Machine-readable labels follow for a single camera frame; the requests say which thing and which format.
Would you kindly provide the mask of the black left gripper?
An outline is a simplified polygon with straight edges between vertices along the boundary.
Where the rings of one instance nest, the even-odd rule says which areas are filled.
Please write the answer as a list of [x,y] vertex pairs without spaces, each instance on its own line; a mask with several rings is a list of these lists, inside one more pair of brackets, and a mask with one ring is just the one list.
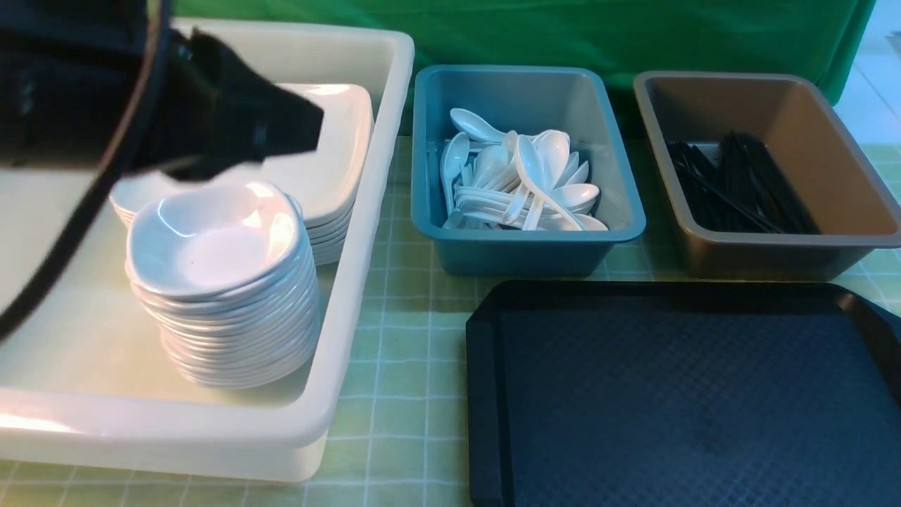
[[321,106],[260,76],[211,33],[174,31],[133,171],[209,182],[242,163],[312,153],[324,118]]

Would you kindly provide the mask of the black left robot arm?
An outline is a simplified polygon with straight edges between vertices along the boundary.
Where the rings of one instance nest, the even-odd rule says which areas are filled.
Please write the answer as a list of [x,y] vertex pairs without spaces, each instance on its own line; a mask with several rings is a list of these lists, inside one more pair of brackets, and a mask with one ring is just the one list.
[[321,106],[262,77],[170,1],[4,1],[2,166],[93,170],[137,97],[123,175],[209,182],[312,153]]

